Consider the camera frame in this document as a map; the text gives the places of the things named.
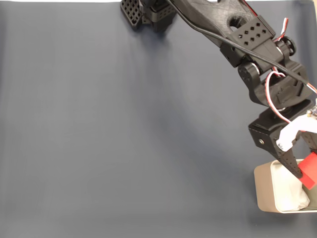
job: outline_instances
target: red block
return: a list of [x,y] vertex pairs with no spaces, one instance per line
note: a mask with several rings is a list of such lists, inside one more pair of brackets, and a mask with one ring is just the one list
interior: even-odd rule
[[303,177],[299,180],[311,190],[317,183],[317,154],[312,152],[298,164],[298,167],[303,172]]

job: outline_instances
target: bolt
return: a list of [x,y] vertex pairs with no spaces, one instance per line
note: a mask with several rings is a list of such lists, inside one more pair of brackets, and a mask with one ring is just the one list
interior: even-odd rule
[[307,110],[306,114],[308,117],[310,117],[313,114],[313,112],[312,112],[312,110]]

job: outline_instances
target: gray backdrop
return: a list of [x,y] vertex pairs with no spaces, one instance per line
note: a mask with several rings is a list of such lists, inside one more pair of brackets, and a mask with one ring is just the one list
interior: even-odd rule
[[[290,17],[316,84],[313,3],[252,6],[278,33]],[[119,3],[2,2],[0,65],[1,238],[316,237],[315,214],[258,209],[265,107],[180,18],[157,35]]]

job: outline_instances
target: black robotic arm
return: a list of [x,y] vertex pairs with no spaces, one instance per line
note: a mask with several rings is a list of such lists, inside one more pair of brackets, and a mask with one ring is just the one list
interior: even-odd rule
[[[307,98],[306,69],[290,56],[296,52],[288,37],[274,40],[275,32],[269,24],[244,0],[122,0],[121,10],[134,30],[150,24],[154,31],[164,31],[180,15],[194,30],[203,33],[227,58],[249,89],[250,99],[270,106],[265,94],[265,80],[260,76],[276,66],[284,77],[273,76],[269,84],[272,103],[290,121],[314,108]],[[276,141],[288,123],[268,108],[249,125],[256,146],[265,149],[297,178],[303,176],[292,149],[283,150]],[[293,144],[303,136],[310,149],[317,152],[317,136],[300,131]]]

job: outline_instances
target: white bracket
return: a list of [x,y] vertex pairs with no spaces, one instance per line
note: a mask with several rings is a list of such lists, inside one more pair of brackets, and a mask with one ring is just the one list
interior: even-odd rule
[[300,130],[317,133],[317,119],[310,115],[297,117],[281,130],[279,139],[276,141],[277,146],[284,152],[288,151],[293,147],[292,141]]

